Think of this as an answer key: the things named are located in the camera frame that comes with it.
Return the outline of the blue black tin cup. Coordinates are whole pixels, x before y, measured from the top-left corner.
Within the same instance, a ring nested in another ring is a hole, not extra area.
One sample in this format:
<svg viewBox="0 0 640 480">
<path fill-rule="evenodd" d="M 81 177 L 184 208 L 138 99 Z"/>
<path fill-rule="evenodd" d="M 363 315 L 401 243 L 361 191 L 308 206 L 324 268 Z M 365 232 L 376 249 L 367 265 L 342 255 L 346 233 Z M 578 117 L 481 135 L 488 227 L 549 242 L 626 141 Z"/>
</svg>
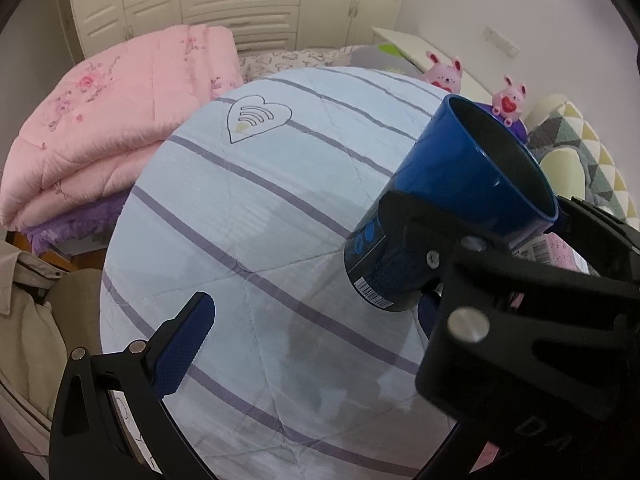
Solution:
<svg viewBox="0 0 640 480">
<path fill-rule="evenodd" d="M 501 122 L 476 103 L 450 94 L 416 140 L 344 248 L 350 284 L 382 310 L 409 310 L 408 300 L 376 292 L 385 234 L 378 203 L 390 191 L 410 194 L 497 235 L 513 250 L 550 228 L 559 205 L 538 162 Z"/>
</svg>

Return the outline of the pink green tin cup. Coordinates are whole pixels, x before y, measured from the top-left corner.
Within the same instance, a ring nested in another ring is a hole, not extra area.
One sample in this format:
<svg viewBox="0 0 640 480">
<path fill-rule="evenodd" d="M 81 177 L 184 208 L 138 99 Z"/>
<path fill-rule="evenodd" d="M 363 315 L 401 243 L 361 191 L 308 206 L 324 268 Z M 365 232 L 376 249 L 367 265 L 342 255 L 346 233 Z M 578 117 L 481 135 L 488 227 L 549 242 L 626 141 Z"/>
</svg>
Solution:
<svg viewBox="0 0 640 480">
<path fill-rule="evenodd" d="M 587 261 L 554 233 L 541 234 L 533 238 L 518 248 L 513 255 L 565 270 L 590 273 Z"/>
</svg>

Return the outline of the beige jacket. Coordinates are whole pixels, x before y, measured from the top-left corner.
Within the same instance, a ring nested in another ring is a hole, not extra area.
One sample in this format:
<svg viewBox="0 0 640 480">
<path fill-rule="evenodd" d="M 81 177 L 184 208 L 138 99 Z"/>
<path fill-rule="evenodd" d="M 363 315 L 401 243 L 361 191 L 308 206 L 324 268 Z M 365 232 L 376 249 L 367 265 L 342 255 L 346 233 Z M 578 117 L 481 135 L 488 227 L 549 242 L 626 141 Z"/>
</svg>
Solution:
<svg viewBox="0 0 640 480">
<path fill-rule="evenodd" d="M 51 419 L 67 360 L 46 300 L 64 273 L 1 244 L 1 421 L 18 449 L 46 470 Z"/>
</svg>

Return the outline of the purple pillow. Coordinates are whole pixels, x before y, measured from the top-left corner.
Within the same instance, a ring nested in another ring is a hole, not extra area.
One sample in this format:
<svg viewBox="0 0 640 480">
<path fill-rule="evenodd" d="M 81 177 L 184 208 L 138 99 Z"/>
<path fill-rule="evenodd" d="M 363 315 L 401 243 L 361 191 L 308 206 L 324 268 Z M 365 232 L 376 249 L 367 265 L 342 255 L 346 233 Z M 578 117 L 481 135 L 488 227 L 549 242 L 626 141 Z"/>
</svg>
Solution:
<svg viewBox="0 0 640 480">
<path fill-rule="evenodd" d="M 512 136 L 515 136 L 523 144 L 527 143 L 528 131 L 527 131 L 525 125 L 524 125 L 524 122 L 522 122 L 521 119 L 514 120 L 514 122 L 511 122 L 510 125 L 508 125 L 506 123 L 506 118 L 504 118 L 504 117 L 502 117 L 500 115 L 495 115 L 491 111 L 491 106 L 489 104 L 482 103 L 482 102 L 476 102 L 476 105 L 478 105 L 482 110 L 484 110 L 489 115 L 491 115 L 493 118 L 495 118 L 495 120 L 498 120 L 498 122 L 501 122 L 504 126 L 506 126 L 506 128 L 509 129 L 510 133 L 512 133 Z"/>
</svg>

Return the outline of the pink bunny plush right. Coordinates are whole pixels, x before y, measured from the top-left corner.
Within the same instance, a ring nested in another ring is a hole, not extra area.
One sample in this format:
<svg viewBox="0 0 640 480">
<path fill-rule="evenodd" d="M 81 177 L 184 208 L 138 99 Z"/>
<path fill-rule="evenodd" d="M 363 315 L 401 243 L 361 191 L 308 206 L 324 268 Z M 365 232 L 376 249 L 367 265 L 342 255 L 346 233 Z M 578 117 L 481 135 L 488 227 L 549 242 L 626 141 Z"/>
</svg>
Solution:
<svg viewBox="0 0 640 480">
<path fill-rule="evenodd" d="M 503 80 L 506 86 L 492 96 L 491 111 L 495 115 L 506 118 L 506 123 L 510 125 L 511 122 L 521 117 L 527 96 L 527 87 L 524 82 L 514 84 L 509 75 L 504 75 Z"/>
</svg>

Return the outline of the pink bunny plush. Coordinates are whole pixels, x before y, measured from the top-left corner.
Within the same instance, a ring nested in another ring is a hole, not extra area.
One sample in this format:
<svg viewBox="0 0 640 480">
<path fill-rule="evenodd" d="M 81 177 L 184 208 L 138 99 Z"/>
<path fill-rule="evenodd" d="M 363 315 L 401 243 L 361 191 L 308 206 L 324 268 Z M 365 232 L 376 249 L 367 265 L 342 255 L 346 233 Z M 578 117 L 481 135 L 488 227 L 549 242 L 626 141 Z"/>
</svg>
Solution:
<svg viewBox="0 0 640 480">
<path fill-rule="evenodd" d="M 527 87 L 524 82 L 514 84 L 509 75 L 504 75 L 503 80 L 506 86 L 492 96 L 491 111 L 495 115 L 506 118 L 506 123 L 510 125 L 511 122 L 521 117 L 527 96 Z"/>
<path fill-rule="evenodd" d="M 452 58 L 449 64 L 445 64 L 430 50 L 427 50 L 425 55 L 432 62 L 432 67 L 421 76 L 421 80 L 449 93 L 458 94 L 463 76 L 461 61 Z"/>
</svg>

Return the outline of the pink bunny plush left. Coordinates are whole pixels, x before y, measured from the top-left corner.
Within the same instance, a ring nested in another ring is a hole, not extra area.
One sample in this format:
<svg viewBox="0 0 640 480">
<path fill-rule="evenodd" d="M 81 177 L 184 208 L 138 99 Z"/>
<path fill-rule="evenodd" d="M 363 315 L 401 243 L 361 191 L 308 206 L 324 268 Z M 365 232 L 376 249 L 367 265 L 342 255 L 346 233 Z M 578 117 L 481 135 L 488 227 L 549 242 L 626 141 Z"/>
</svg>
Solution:
<svg viewBox="0 0 640 480">
<path fill-rule="evenodd" d="M 421 80 L 449 93 L 458 94 L 463 76 L 461 61 L 452 58 L 449 64 L 445 64 L 430 50 L 427 50 L 425 55 L 432 62 L 432 67 L 421 76 Z"/>
</svg>

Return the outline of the triangle pattern cushion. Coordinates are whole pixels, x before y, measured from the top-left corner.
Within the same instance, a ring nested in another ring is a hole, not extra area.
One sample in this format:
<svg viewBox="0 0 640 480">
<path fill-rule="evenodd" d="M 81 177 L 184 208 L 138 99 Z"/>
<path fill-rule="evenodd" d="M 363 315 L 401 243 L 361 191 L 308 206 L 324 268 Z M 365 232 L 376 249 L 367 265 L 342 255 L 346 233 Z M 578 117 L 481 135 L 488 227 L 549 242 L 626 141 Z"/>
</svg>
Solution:
<svg viewBox="0 0 640 480">
<path fill-rule="evenodd" d="M 634 229 L 639 213 L 620 170 L 577 106 L 562 94 L 538 101 L 525 117 L 526 145 L 555 194 L 580 198 Z"/>
</svg>

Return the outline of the striped light blue tablecloth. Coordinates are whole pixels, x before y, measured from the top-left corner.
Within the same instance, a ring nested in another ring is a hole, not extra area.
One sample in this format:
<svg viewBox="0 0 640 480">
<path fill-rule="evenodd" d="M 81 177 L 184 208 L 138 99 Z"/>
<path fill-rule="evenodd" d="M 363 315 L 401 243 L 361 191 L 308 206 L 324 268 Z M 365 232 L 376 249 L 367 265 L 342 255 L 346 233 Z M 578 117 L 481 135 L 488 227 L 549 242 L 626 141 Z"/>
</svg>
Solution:
<svg viewBox="0 0 640 480">
<path fill-rule="evenodd" d="M 219 478 L 409 479 L 448 434 L 414 388 L 416 317 L 367 304 L 343 263 L 443 98 L 377 70 L 286 70 L 197 110 L 145 166 L 108 246 L 102 347 L 213 297 L 166 403 Z"/>
</svg>

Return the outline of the grey pillow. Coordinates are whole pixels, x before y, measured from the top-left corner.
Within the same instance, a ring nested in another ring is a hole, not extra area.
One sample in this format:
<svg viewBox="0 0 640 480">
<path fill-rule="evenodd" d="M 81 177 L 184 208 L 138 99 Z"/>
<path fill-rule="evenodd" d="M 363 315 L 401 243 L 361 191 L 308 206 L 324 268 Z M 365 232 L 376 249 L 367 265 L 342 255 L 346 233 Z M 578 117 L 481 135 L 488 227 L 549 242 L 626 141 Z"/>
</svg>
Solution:
<svg viewBox="0 0 640 480">
<path fill-rule="evenodd" d="M 420 79 L 422 70 L 405 57 L 393 44 L 371 44 L 345 49 L 332 66 L 350 66 L 367 70 L 382 70 Z"/>
</svg>

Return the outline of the folded purple quilt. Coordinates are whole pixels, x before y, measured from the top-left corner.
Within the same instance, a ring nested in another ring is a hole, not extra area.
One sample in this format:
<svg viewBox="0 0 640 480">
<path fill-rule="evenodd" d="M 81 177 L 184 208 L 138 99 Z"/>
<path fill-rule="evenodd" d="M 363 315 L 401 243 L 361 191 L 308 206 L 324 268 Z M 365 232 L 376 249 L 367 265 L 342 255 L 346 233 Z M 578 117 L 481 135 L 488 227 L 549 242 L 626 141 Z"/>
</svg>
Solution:
<svg viewBox="0 0 640 480">
<path fill-rule="evenodd" d="M 40 226 L 25 228 L 22 233 L 38 256 L 50 250 L 73 257 L 107 248 L 130 192 L 125 190 L 82 205 Z"/>
</svg>

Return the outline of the heart pattern bed sheet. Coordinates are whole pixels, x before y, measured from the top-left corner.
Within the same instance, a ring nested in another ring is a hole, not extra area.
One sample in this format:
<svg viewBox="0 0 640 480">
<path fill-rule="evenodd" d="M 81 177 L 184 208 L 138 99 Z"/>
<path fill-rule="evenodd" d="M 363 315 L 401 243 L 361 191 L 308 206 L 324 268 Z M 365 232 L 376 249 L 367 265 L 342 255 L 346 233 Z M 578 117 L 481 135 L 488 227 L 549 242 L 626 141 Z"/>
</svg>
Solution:
<svg viewBox="0 0 640 480">
<path fill-rule="evenodd" d="M 304 49 L 296 51 L 277 50 L 240 57 L 241 74 L 244 82 L 264 78 L 284 70 L 298 70 L 306 67 L 347 66 L 352 54 L 361 46 L 347 46 L 339 49 Z"/>
</svg>

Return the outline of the folded pink quilt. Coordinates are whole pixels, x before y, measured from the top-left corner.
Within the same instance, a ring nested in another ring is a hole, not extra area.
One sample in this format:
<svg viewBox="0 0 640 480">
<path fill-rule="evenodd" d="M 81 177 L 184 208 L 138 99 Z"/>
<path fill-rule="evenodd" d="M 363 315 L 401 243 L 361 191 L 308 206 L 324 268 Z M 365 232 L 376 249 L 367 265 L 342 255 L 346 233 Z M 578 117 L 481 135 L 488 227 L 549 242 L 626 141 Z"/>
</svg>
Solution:
<svg viewBox="0 0 640 480">
<path fill-rule="evenodd" d="M 242 83 L 224 26 L 171 26 L 87 58 L 13 141 L 2 171 L 2 226 L 24 232 L 130 188 L 171 133 Z"/>
</svg>

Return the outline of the wall socket plate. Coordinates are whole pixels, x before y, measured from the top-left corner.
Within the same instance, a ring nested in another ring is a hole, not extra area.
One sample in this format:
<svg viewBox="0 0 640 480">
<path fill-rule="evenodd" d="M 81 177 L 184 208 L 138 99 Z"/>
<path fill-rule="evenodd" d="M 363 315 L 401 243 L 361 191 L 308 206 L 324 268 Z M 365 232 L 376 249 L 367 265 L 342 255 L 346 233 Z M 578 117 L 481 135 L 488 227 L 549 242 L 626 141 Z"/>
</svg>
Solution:
<svg viewBox="0 0 640 480">
<path fill-rule="evenodd" d="M 508 58 L 515 58 L 520 52 L 520 48 L 516 44 L 488 25 L 483 30 L 483 37 L 488 44 L 494 46 Z"/>
</svg>

